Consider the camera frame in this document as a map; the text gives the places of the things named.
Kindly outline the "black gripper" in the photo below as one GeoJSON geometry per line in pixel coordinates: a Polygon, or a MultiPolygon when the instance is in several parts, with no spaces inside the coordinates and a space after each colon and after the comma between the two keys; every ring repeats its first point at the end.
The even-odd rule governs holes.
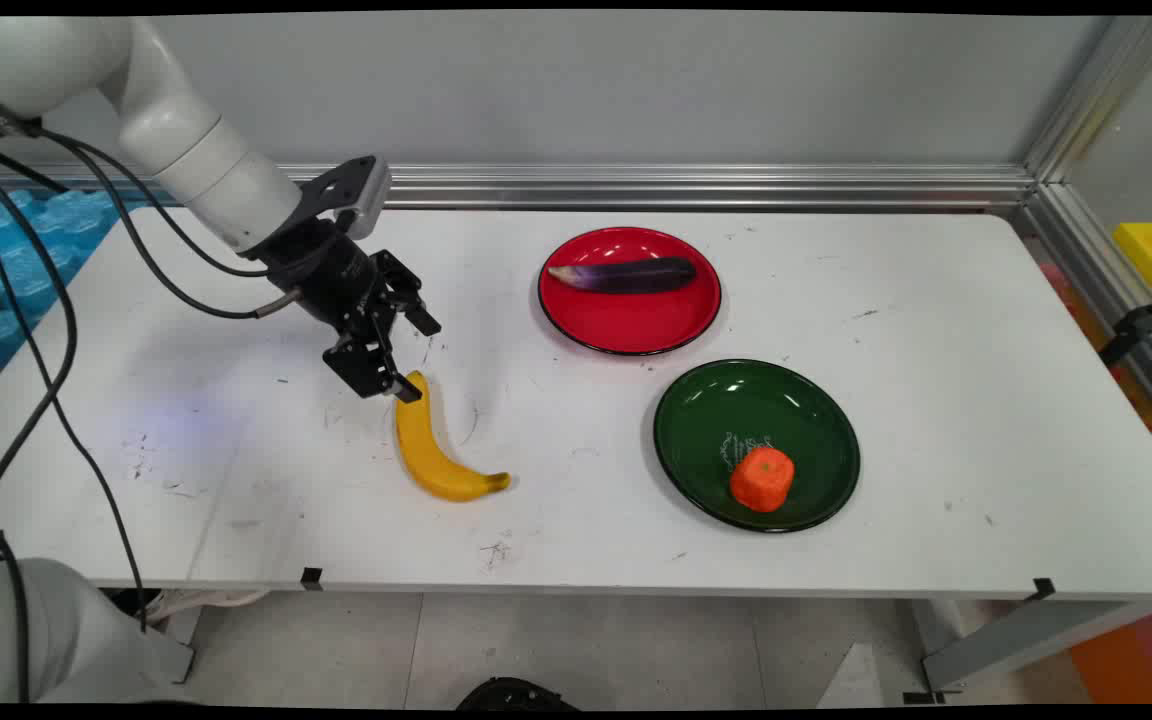
{"type": "Polygon", "coordinates": [[[420,300],[420,278],[388,250],[367,253],[328,219],[308,219],[264,242],[270,282],[300,290],[300,305],[339,333],[323,361],[358,397],[388,395],[414,404],[422,391],[397,372],[392,356],[393,318],[374,318],[370,306],[388,306],[433,338],[442,324],[420,300]]]}

